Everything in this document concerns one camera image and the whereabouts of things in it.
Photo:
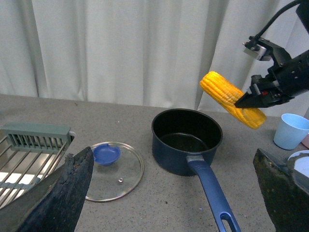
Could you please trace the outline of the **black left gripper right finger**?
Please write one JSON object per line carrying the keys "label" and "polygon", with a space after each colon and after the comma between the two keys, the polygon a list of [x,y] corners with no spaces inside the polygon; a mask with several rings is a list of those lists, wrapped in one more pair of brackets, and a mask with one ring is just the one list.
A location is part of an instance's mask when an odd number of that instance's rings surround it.
{"label": "black left gripper right finger", "polygon": [[277,232],[309,230],[309,195],[297,186],[288,167],[279,168],[269,153],[257,149],[253,165],[267,213]]}

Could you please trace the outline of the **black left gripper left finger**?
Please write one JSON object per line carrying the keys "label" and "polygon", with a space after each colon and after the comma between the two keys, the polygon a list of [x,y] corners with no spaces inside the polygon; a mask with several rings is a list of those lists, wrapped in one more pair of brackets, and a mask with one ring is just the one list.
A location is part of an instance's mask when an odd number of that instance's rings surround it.
{"label": "black left gripper left finger", "polygon": [[72,232],[90,185],[91,148],[68,154],[64,164],[0,210],[2,232]]}

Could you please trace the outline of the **black second arm gripper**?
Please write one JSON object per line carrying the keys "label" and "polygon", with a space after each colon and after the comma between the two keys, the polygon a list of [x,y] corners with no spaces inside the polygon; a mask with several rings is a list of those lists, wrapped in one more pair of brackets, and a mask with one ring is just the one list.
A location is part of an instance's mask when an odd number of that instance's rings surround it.
{"label": "black second arm gripper", "polygon": [[265,77],[252,76],[251,86],[236,101],[237,108],[268,108],[289,102],[309,90],[309,52],[272,66]]}

